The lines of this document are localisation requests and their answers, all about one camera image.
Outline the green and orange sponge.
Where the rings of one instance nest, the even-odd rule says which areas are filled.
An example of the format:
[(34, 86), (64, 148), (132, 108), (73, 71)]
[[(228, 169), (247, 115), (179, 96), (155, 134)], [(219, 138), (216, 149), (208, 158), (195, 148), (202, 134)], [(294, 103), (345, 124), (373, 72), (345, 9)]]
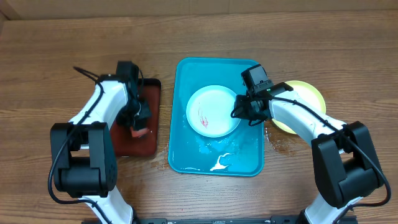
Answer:
[(130, 132), (131, 132), (131, 136), (133, 138), (140, 138), (144, 135), (146, 135), (149, 132), (148, 128), (142, 128), (142, 129), (134, 129), (133, 127), (130, 127)]

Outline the light blue plate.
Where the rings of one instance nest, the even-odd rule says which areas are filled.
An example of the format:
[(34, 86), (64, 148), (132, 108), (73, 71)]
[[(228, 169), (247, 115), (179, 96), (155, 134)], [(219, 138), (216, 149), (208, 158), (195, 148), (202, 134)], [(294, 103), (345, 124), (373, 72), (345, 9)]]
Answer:
[(232, 133), (239, 118), (232, 118), (234, 91), (221, 85), (209, 85), (197, 90), (189, 99), (186, 116), (189, 125), (198, 134), (218, 138)]

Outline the green rimmed plate front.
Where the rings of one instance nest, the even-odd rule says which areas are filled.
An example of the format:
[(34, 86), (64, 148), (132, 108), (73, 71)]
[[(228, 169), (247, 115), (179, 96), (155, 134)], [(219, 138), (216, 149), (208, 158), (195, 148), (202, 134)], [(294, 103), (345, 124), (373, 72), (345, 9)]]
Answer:
[(299, 80), (290, 80), (286, 84), (291, 86), (298, 95), (312, 107), (326, 113), (326, 103), (322, 94), (311, 84)]

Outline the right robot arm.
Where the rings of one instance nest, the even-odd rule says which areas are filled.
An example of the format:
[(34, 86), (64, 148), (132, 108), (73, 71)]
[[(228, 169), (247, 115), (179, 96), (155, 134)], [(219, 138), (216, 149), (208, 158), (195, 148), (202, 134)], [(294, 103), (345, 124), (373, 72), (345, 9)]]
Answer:
[(276, 119), (312, 148), (317, 198), (298, 215), (279, 216), (275, 222), (356, 223), (346, 217), (356, 207), (381, 207), (392, 196), (369, 129), (361, 122), (347, 124), (323, 114), (305, 102), (286, 83), (248, 84), (238, 95), (232, 118), (255, 126)]

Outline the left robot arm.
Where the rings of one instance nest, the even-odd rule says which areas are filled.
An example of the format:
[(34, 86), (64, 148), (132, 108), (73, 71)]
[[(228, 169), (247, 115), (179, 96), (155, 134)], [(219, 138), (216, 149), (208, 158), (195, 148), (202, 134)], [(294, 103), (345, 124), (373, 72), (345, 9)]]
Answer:
[(118, 124), (131, 133), (145, 134), (151, 112), (140, 97), (144, 76), (132, 61), (119, 61), (114, 74), (75, 70), (93, 80), (95, 90), (76, 116), (50, 129), (49, 195), (63, 205), (87, 204), (100, 223), (139, 223), (116, 187), (118, 168), (110, 129)]

